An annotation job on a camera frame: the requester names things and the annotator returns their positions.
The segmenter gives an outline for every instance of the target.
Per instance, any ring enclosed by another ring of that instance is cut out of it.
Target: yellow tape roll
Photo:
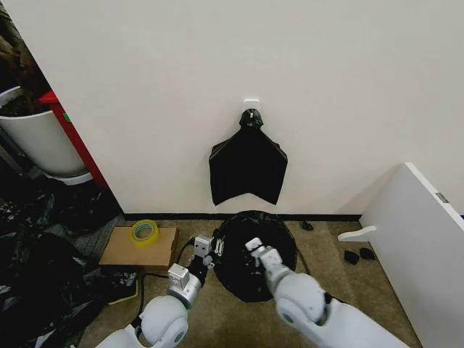
[[[142,231],[149,230],[148,236],[141,236]],[[130,239],[138,247],[147,247],[157,241],[160,231],[153,220],[140,220],[133,224]]]

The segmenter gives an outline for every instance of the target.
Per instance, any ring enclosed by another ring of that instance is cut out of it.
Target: soil
[[[49,110],[47,106],[44,106],[41,111],[45,112],[47,110]],[[7,117],[22,117],[31,115],[31,112],[26,98],[24,96],[18,96],[0,108],[0,115]]]

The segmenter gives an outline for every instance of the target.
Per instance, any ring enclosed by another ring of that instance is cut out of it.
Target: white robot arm
[[[266,270],[278,315],[318,347],[407,347],[357,308],[332,298],[310,275],[288,269],[276,249],[258,238],[246,247]]]
[[[194,258],[188,269],[175,263],[167,272],[167,296],[152,299],[138,318],[113,332],[97,348],[145,348],[138,340],[140,330],[152,348],[177,346],[189,329],[188,310],[193,307],[211,267],[210,250],[211,238],[196,237]]]
[[[406,344],[360,310],[328,295],[310,275],[282,264],[278,251],[258,239],[247,249],[264,266],[266,282],[278,315],[320,348],[405,348]],[[188,310],[204,284],[211,239],[195,238],[195,255],[187,268],[174,264],[168,271],[168,295],[155,297],[129,326],[109,335],[97,348],[142,348],[138,328],[152,348],[177,346],[186,335]]]

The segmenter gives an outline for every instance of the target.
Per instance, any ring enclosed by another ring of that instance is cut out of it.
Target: white planter pot
[[[86,166],[52,111],[22,117],[1,116],[1,108],[20,95],[20,87],[0,94],[0,127],[46,174],[55,178],[85,175]]]

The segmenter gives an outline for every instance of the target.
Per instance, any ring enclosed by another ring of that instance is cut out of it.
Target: cardboard box
[[[131,227],[117,226],[111,232],[100,265],[135,266],[146,270],[167,270],[174,260],[178,230],[159,227],[159,237],[149,246],[137,246],[131,240]]]

